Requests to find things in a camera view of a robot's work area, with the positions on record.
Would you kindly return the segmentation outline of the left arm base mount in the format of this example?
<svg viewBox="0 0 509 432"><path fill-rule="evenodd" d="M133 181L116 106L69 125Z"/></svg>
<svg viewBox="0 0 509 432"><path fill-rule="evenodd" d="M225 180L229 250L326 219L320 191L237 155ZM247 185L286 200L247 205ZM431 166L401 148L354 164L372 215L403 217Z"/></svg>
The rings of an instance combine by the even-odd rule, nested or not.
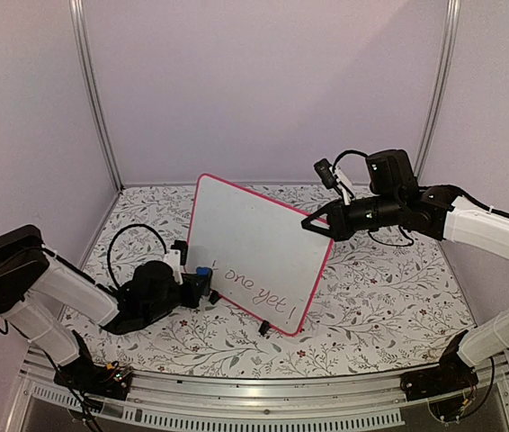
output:
<svg viewBox="0 0 509 432"><path fill-rule="evenodd" d="M125 401L132 382L132 370L117 362L95 364L87 357L79 357L70 364L59 366L54 383L78 392Z"/></svg>

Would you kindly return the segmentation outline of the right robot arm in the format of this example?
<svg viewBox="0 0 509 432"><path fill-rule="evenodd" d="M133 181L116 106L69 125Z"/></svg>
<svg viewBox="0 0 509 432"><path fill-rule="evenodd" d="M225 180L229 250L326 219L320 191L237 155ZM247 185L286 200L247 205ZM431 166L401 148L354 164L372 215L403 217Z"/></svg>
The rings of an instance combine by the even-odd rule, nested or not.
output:
<svg viewBox="0 0 509 432"><path fill-rule="evenodd" d="M487 280L494 283L491 292L502 306L486 322L454 336L436 366L400 377L410 401L477 389L477 367L509 350L509 212L482 203L456 185L420 185L403 149L355 153L366 164L371 189L371 196L356 198L339 166L351 154L347 149L334 162L322 158L315 163L324 187L338 197L306 217L303 229L343 241L360 231L372 234L396 227L487 253L492 263L481 260L478 268L492 272Z"/></svg>

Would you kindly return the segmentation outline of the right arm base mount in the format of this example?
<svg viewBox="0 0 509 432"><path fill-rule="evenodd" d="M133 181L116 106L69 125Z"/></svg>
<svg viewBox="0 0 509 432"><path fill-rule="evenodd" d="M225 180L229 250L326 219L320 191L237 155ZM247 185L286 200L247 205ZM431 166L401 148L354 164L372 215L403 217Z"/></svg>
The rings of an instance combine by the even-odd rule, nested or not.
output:
<svg viewBox="0 0 509 432"><path fill-rule="evenodd" d="M402 373L400 388L408 401L431 400L431 414L443 423L460 420L477 396L478 376L470 368L456 366L431 368Z"/></svg>

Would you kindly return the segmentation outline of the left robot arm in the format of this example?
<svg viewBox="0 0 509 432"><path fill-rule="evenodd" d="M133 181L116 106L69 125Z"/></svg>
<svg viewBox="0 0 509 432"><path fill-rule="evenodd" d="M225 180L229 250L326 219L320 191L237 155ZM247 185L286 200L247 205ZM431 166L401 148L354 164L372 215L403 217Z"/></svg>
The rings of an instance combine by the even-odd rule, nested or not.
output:
<svg viewBox="0 0 509 432"><path fill-rule="evenodd" d="M63 325L44 300L65 305L118 336L146 329L178 307L198 308L210 292L212 270L185 271L184 240L163 250L161 259L139 265L126 283L105 286L48 248L36 226L14 229L0 236L0 318L48 356L57 384L123 400L130 367L117 361L96 364L79 333Z"/></svg>

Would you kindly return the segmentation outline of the blue whiteboard eraser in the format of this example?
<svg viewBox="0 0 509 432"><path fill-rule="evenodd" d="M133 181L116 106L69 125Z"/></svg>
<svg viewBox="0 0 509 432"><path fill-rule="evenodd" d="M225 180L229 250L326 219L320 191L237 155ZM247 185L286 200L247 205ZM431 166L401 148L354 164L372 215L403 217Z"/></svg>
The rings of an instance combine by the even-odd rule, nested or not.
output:
<svg viewBox="0 0 509 432"><path fill-rule="evenodd" d="M201 280L206 281L208 283L211 280L213 272L212 269L209 267L200 266L196 268L196 275L200 277Z"/></svg>

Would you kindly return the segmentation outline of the pink framed whiteboard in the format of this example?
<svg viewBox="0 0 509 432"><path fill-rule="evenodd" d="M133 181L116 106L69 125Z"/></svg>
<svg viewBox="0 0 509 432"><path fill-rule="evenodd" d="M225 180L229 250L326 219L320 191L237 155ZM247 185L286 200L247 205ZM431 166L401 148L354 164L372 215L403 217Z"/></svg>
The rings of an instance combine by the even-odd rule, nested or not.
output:
<svg viewBox="0 0 509 432"><path fill-rule="evenodd" d="M199 177L186 267L209 267L220 297L297 335L334 242L304 230L304 211L210 174Z"/></svg>

